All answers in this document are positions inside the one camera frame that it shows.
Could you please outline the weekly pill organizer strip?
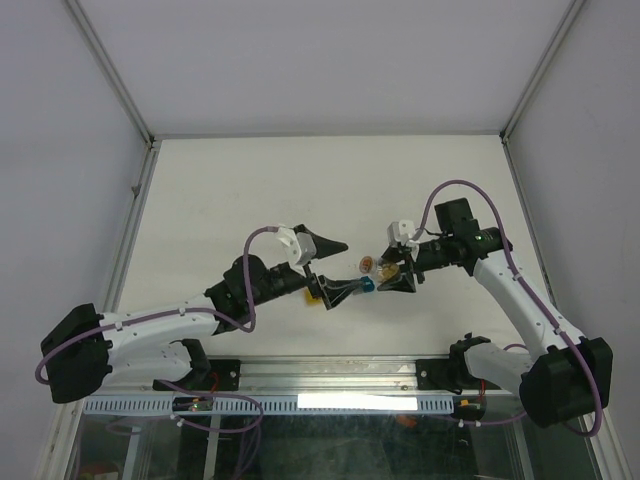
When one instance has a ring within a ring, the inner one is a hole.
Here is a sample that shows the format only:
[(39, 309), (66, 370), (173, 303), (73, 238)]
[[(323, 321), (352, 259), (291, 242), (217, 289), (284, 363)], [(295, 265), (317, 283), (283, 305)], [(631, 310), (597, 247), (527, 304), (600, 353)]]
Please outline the weekly pill organizer strip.
[(360, 291), (356, 291), (351, 296), (360, 295), (360, 294), (366, 294), (366, 293), (372, 293), (375, 290), (374, 282), (368, 276), (360, 277), (358, 279), (361, 279), (363, 281), (363, 288)]

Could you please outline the clear pill bottle yellow pills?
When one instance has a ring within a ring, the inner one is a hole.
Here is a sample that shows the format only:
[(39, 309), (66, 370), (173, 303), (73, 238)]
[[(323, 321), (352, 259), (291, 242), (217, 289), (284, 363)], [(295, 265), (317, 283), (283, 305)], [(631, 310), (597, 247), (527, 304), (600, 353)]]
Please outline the clear pill bottle yellow pills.
[(384, 283), (393, 278), (399, 272), (399, 265), (379, 259), (372, 268), (372, 275), (379, 284)]

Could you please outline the orange bottle cap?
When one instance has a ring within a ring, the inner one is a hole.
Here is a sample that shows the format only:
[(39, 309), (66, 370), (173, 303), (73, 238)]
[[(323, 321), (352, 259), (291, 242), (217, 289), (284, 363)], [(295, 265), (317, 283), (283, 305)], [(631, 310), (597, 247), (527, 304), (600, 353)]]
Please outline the orange bottle cap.
[(359, 270), (367, 274), (375, 267), (375, 260), (371, 256), (364, 256), (359, 262)]

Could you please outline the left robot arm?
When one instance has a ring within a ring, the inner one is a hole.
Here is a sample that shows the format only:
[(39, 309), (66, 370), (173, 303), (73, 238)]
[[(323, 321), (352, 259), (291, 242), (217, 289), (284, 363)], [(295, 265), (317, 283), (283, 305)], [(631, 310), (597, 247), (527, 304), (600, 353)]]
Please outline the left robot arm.
[(258, 306), (306, 291), (331, 310), (366, 291), (371, 284), (364, 277), (331, 280), (311, 269), (313, 261), (347, 249), (303, 224), (261, 227), (221, 281), (190, 299), (132, 313), (102, 313), (91, 303), (74, 307), (42, 340), (35, 379), (56, 404), (102, 388), (201, 387), (211, 370), (203, 339), (253, 332)]

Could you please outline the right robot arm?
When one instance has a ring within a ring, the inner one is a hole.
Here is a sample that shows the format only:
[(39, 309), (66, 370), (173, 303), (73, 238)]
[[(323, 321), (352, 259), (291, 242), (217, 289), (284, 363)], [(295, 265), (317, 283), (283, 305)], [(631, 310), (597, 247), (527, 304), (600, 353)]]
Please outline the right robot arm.
[(382, 257), (398, 271), (381, 291), (414, 293), (426, 273), (461, 267), (497, 302), (524, 344), (512, 353), (471, 333), (453, 343), (446, 363), (430, 372), (438, 387), (459, 394), (488, 382), (516, 395), (525, 413), (547, 428), (593, 414), (609, 404), (613, 352), (602, 338), (589, 339), (529, 283), (511, 243), (497, 227), (483, 229), (460, 198), (435, 208), (439, 234), (421, 242), (410, 220), (387, 229)]

